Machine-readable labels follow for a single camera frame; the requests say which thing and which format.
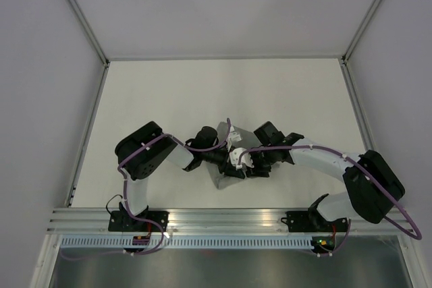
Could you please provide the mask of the grey cloth napkin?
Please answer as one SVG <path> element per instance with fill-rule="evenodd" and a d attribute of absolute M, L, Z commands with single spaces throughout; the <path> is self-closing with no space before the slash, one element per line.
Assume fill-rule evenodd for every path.
<path fill-rule="evenodd" d="M 219 141 L 222 141 L 225 138 L 226 132 L 227 132 L 227 123 L 226 122 L 220 122 L 217 126 L 217 132 L 218 132 L 218 138 Z M 235 147 L 241 147 L 241 148 L 254 148 L 261 146 L 261 143 L 259 139 L 254 135 L 253 132 L 247 131 L 245 129 L 239 128 L 237 126 L 232 126 L 232 130 L 238 133 L 238 135 L 241 137 L 241 139 L 234 140 Z M 245 181 L 246 179 L 240 179 L 237 177 L 230 177 L 227 175 L 220 174 L 218 167 L 216 165 L 212 165 L 210 163 L 207 163 L 207 171 L 209 172 L 211 181 L 213 182 L 213 185 L 218 190 L 224 190 L 225 188 L 235 185 L 237 183 L 240 183 L 242 181 Z"/>

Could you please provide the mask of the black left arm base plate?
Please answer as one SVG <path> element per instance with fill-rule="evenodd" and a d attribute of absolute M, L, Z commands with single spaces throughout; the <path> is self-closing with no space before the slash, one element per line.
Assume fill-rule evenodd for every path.
<path fill-rule="evenodd" d="M 164 231 L 167 228 L 169 213 L 166 210 L 150 210 L 139 215 L 140 218 L 148 219 L 157 223 Z M 137 221 L 132 219 L 125 210 L 114 210 L 108 224 L 109 232 L 156 232 L 161 230 L 153 223 Z"/>

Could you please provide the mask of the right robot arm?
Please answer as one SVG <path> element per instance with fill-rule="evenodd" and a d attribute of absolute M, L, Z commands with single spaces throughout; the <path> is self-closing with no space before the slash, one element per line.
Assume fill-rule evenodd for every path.
<path fill-rule="evenodd" d="M 323 194 L 308 208 L 308 223 L 322 231 L 352 217 L 378 224 L 406 193 L 384 158 L 374 150 L 344 153 L 324 147 L 301 134 L 284 135 L 271 122 L 254 131 L 261 145 L 242 153 L 234 165 L 247 177 L 267 177 L 275 163 L 309 167 L 345 186 L 340 194 Z"/>

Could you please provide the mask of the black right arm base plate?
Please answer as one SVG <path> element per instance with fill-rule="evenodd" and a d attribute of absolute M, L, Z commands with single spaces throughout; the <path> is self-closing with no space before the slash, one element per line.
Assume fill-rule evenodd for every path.
<path fill-rule="evenodd" d="M 347 218 L 326 221 L 318 212 L 307 210 L 287 211 L 280 221 L 290 233 L 343 233 L 348 229 Z"/>

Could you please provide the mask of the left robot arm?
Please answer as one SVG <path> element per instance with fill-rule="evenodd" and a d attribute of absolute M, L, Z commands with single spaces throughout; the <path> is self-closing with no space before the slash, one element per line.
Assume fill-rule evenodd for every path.
<path fill-rule="evenodd" d="M 216 166 L 224 177 L 245 179 L 243 170 L 235 166 L 230 146 L 233 135 L 234 128 L 227 120 L 223 138 L 219 137 L 216 129 L 204 126 L 195 137 L 183 143 L 151 121 L 121 140 L 115 147 L 115 155 L 118 159 L 117 170 L 124 177 L 124 224 L 132 231 L 141 231 L 146 227 L 148 180 L 166 160 L 185 172 L 193 171 L 206 162 Z"/>

